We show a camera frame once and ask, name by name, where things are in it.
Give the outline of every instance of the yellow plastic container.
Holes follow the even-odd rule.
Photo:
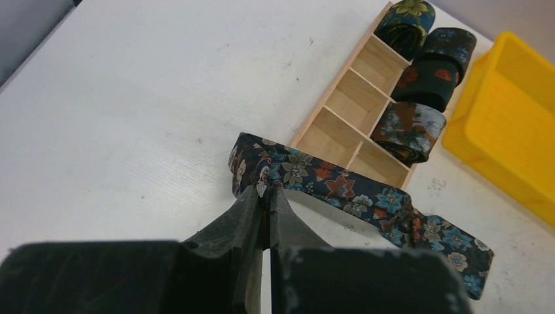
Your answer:
[[[514,34],[474,62],[443,145],[555,227],[555,67]]]

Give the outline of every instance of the wooden box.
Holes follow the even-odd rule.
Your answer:
[[[407,167],[370,139],[403,70],[410,65],[374,35],[391,3],[373,21],[291,147],[405,188],[416,165]]]

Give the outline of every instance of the empty compartment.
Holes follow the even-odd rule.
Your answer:
[[[332,164],[347,167],[362,136],[324,106],[296,148]]]
[[[358,155],[349,165],[349,170],[396,188],[403,188],[410,171],[371,140],[363,141]]]
[[[351,68],[389,95],[408,65],[408,61],[372,35]]]
[[[349,70],[339,81],[326,106],[362,133],[368,134],[387,103],[387,95]]]

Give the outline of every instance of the white tabletop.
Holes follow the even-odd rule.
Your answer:
[[[191,236],[234,202],[239,132],[287,143],[385,2],[83,1],[0,94],[0,258],[30,241]],[[440,10],[438,26],[463,27]],[[478,36],[474,57],[491,44]],[[552,313],[553,228],[440,144],[407,190],[495,252],[476,313]],[[392,247],[288,195],[330,244]],[[263,313],[269,279],[266,259]]]

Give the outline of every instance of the rolled floral fabric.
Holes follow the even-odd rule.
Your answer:
[[[248,133],[239,135],[228,166],[235,196],[250,185],[260,197],[274,187],[310,195],[374,225],[398,247],[444,254],[460,272],[468,296],[482,295],[492,250],[442,217],[420,213],[406,192]]]
[[[414,62],[428,60],[452,62],[457,67],[458,86],[467,72],[475,47],[476,36],[471,32],[456,27],[440,27],[428,35]]]
[[[389,8],[374,34],[402,57],[412,60],[434,21],[435,10],[428,2],[403,0]]]
[[[457,67],[448,61],[419,61],[408,66],[391,98],[410,101],[445,111],[456,87]]]
[[[390,103],[370,138],[408,165],[426,162],[447,119],[419,103]]]

